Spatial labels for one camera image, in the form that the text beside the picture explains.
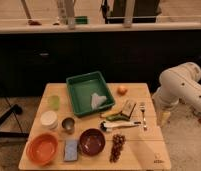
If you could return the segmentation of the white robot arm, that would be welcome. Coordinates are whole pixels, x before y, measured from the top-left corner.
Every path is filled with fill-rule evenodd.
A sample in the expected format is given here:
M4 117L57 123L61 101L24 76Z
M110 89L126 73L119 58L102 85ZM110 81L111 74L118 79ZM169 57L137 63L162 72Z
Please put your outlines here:
M180 64L160 74L160 86L152 95L158 126L166 122L180 99L201 113L200 79L201 68L194 62Z

